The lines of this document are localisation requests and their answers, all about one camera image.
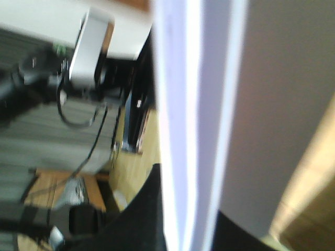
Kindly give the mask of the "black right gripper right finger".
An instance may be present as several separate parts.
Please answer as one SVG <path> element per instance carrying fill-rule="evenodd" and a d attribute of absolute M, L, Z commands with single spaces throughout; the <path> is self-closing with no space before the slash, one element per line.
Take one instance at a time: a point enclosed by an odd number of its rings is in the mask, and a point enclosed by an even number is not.
<path fill-rule="evenodd" d="M 218 211 L 210 250 L 269 251 L 274 248 L 262 243 Z"/>

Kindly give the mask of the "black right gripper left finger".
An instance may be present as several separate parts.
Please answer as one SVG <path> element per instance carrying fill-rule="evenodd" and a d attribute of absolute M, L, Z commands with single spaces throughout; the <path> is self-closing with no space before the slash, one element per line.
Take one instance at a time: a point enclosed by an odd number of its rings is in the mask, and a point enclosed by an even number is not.
<path fill-rule="evenodd" d="M 119 213 L 84 204 L 70 209 L 64 250 L 166 250 L 163 233 L 161 166 L 154 164 L 140 191 Z"/>

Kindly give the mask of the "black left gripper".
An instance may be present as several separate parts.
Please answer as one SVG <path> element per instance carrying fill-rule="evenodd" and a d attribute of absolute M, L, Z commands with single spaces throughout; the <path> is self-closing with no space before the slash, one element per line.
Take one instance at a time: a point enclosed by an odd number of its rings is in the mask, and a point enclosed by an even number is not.
<path fill-rule="evenodd" d="M 136 61 L 100 56 L 94 80 L 95 88 L 88 92 L 93 101 L 123 104 L 130 92 Z"/>

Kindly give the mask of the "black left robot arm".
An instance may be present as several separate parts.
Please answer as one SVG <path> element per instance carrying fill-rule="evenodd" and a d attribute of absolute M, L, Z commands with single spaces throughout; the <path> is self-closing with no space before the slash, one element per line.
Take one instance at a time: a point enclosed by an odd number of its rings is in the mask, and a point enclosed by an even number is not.
<path fill-rule="evenodd" d="M 27 112 L 41 103 L 59 102 L 61 93 L 70 97 L 99 102 L 117 91 L 130 88 L 135 61 L 126 59 L 98 60 L 98 84 L 92 88 L 76 87 L 70 80 L 70 60 L 51 48 L 35 50 L 19 61 L 1 78 L 1 123 Z"/>

